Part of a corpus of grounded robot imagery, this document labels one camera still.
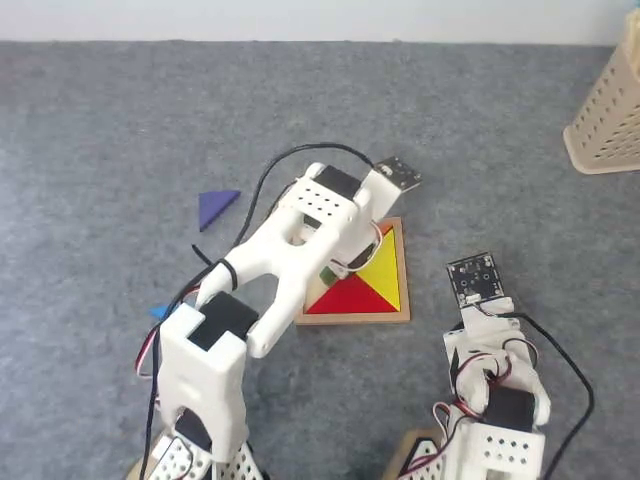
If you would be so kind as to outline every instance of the white wall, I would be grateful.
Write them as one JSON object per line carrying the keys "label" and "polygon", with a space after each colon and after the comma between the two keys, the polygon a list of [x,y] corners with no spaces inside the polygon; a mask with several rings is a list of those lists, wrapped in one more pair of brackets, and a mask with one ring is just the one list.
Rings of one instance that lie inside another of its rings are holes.
{"label": "white wall", "polygon": [[613,44],[633,0],[0,0],[0,39]]}

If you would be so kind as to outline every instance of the yellow triangle piece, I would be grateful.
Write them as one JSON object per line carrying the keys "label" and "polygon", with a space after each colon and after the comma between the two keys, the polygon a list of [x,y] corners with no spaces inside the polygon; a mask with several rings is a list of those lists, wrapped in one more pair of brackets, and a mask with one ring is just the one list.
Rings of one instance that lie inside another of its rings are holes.
{"label": "yellow triangle piece", "polygon": [[393,228],[382,239],[382,245],[371,263],[357,274],[393,307],[400,311],[400,287],[398,286],[398,264],[396,240]]}

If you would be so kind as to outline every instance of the perforated metal bracket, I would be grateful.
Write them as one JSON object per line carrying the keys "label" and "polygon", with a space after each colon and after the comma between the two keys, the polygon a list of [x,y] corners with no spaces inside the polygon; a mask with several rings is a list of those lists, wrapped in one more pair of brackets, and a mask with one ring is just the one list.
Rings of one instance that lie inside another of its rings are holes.
{"label": "perforated metal bracket", "polygon": [[[408,463],[408,470],[410,470],[411,464],[425,455],[433,455],[438,451],[437,446],[433,440],[420,440],[420,443],[416,447],[411,459]],[[422,468],[414,470],[410,473],[401,474],[398,480],[440,480],[443,472],[443,458],[439,457],[429,465],[425,465]]]}
{"label": "perforated metal bracket", "polygon": [[221,469],[218,478],[222,480],[263,480],[264,477],[253,460],[249,445],[243,443],[233,461]]}
{"label": "perforated metal bracket", "polygon": [[468,433],[468,460],[481,468],[537,478],[542,468],[545,437],[474,423]]}
{"label": "perforated metal bracket", "polygon": [[175,436],[151,472],[149,480],[198,480],[211,466],[211,456],[180,436]]}

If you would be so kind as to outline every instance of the purple triangle piece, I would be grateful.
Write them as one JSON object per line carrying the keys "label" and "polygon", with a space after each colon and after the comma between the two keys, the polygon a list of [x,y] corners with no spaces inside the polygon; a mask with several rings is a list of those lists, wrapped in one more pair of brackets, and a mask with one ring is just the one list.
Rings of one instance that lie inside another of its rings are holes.
{"label": "purple triangle piece", "polygon": [[238,190],[205,192],[198,195],[200,231],[213,223],[240,196]]}

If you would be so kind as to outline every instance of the circuit board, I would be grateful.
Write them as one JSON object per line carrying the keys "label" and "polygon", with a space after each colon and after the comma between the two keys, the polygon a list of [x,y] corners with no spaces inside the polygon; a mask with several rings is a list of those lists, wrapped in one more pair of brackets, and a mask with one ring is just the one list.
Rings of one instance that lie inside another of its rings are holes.
{"label": "circuit board", "polygon": [[448,263],[447,272],[460,308],[504,297],[500,275],[489,252]]}

